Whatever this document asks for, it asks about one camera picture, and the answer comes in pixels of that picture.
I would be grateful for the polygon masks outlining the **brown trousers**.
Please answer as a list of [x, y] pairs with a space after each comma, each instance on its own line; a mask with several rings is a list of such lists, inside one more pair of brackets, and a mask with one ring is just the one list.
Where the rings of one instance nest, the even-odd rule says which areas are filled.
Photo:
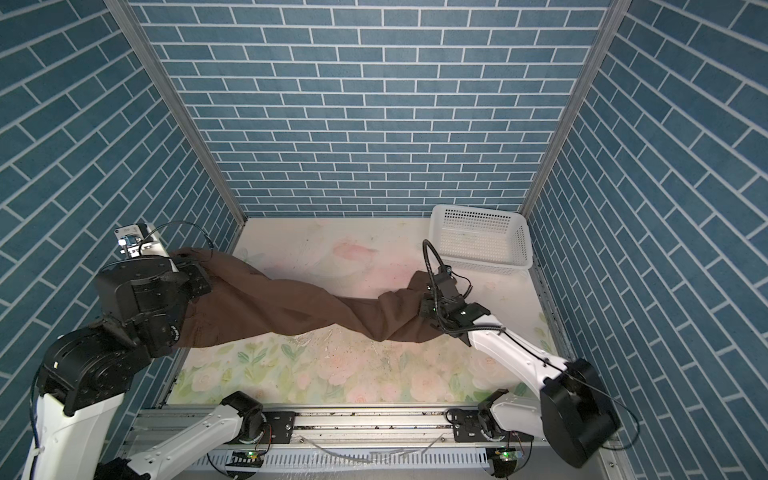
[[218, 251], [183, 248], [175, 260], [200, 263], [212, 291], [190, 301], [178, 345], [205, 348], [267, 333], [297, 336], [339, 325], [374, 341], [424, 343], [442, 335], [421, 315], [428, 276], [416, 271], [408, 286], [374, 299], [335, 296], [305, 282], [271, 279]]

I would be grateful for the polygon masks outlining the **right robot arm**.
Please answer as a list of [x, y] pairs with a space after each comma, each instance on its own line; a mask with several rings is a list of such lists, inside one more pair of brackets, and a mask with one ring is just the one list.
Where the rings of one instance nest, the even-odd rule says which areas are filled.
[[439, 330], [487, 355], [533, 391], [540, 424], [529, 434], [544, 437], [565, 463], [582, 467], [619, 430], [616, 403], [588, 361], [550, 354], [512, 332], [486, 307], [467, 301], [448, 267], [430, 276], [428, 298]]

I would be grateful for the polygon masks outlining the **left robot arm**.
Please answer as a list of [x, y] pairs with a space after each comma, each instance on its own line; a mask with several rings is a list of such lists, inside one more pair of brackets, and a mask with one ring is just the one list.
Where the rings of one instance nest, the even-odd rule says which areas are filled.
[[194, 260], [136, 256], [94, 279], [97, 322], [57, 339], [33, 381], [33, 439], [25, 479], [171, 479], [212, 450], [264, 435], [261, 404], [243, 392], [171, 438], [128, 458], [100, 460], [109, 426], [133, 378], [180, 338], [187, 305], [211, 292]]

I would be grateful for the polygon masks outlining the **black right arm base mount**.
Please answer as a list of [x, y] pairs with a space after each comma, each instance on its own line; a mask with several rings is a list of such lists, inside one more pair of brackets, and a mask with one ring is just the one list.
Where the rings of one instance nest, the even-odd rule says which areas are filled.
[[456, 443], [479, 443], [487, 441], [477, 410], [450, 408], [444, 412]]

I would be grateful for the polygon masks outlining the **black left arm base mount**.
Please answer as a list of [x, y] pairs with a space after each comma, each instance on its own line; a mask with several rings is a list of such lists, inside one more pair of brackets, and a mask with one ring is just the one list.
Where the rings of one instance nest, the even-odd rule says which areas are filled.
[[291, 443], [297, 413], [294, 411], [267, 411], [263, 444], [288, 445]]

